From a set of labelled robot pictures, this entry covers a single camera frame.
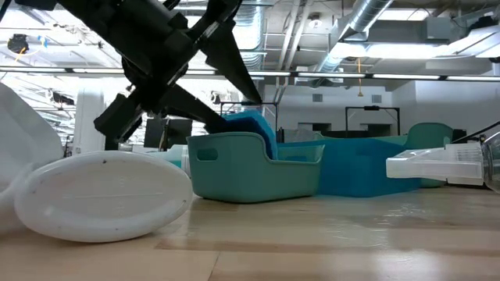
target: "white column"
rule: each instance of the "white column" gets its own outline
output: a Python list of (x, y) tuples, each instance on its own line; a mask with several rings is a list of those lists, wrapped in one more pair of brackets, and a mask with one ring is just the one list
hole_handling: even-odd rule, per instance
[(500, 76), (500, 63), (492, 63), (491, 69), (493, 69), (493, 75)]
[(94, 128), (94, 119), (104, 110), (102, 82), (82, 79), (77, 96), (73, 155), (104, 150), (105, 137)]

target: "ceiling light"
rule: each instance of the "ceiling light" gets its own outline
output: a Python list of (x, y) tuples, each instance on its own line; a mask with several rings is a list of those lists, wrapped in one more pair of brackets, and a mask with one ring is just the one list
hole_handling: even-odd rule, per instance
[(373, 78), (401, 80), (437, 80), (439, 75), (374, 74)]
[(0, 67), (3, 72), (21, 72), (21, 73), (65, 73), (63, 68), (52, 67)]
[(123, 74), (123, 69), (73, 69), (75, 73), (115, 73), (115, 74)]
[(362, 73), (298, 73), (299, 77), (309, 78), (364, 78)]
[(320, 20), (320, 14), (318, 12), (314, 12), (314, 13), (310, 14), (308, 19), (311, 20), (309, 22), (309, 27), (311, 27), (311, 28), (321, 27), (321, 24), (323, 23)]
[(206, 6), (202, 5), (179, 5), (173, 8), (173, 10), (197, 10), (197, 11), (205, 11)]
[(188, 70), (186, 75), (215, 75), (214, 70)]
[(430, 44), (373, 44), (366, 56), (379, 59), (432, 59), (438, 47)]
[(500, 82), (497, 76), (448, 76), (446, 80), (450, 81), (469, 81), (469, 82)]
[(377, 20), (410, 20), (410, 21), (421, 21), (429, 16), (429, 13), (433, 12), (434, 9), (421, 9), (421, 8), (411, 8), (411, 9), (386, 9)]
[(248, 71), (253, 76), (290, 76), (289, 72), (284, 71)]

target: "wooden table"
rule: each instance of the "wooden table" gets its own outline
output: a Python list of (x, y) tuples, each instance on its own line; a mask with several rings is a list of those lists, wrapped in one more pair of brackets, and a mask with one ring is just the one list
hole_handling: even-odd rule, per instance
[(443, 187), (260, 205), (197, 198), (156, 233), (0, 237), (0, 280), (500, 280), (500, 194)]

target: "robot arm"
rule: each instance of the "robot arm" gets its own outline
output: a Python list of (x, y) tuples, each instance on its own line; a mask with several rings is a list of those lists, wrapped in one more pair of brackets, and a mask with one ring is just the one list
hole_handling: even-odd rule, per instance
[(20, 5), (53, 9), (58, 2), (110, 43), (121, 55), (127, 79), (135, 86), (128, 98), (119, 94), (94, 121), (114, 141), (125, 141), (141, 124), (143, 112), (179, 112), (224, 131), (225, 120), (176, 84), (196, 52), (243, 95), (262, 103), (240, 56), (232, 29), (241, 0), (209, 0), (205, 15), (192, 27), (173, 11), (178, 0), (16, 0)]

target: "basket handle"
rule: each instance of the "basket handle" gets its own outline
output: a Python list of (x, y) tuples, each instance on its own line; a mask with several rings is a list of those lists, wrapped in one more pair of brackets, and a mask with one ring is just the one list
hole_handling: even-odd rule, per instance
[(202, 162), (216, 161), (219, 158), (219, 153), (215, 148), (198, 149), (196, 151), (196, 158)]

